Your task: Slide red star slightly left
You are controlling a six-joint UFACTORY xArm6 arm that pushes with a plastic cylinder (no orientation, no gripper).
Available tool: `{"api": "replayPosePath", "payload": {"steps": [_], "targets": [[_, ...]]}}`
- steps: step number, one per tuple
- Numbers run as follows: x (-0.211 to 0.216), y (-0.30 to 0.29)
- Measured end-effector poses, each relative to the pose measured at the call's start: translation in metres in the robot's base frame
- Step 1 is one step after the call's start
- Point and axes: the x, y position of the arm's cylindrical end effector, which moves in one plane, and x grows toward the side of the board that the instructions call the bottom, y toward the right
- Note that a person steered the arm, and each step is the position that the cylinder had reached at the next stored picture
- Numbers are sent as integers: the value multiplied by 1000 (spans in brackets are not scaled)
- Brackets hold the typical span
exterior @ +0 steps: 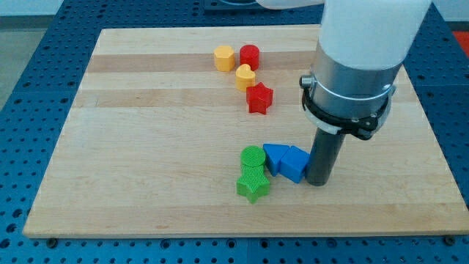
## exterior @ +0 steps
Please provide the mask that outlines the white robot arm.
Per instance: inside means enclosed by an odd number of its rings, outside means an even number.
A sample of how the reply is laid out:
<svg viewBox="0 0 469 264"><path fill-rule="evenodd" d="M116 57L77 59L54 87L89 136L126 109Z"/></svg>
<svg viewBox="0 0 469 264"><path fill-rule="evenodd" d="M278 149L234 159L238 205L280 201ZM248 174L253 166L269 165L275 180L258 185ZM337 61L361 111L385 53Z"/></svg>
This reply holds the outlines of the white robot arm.
<svg viewBox="0 0 469 264"><path fill-rule="evenodd" d="M368 140L391 109L394 80L430 0L318 0L316 55L300 77L303 109L317 135Z"/></svg>

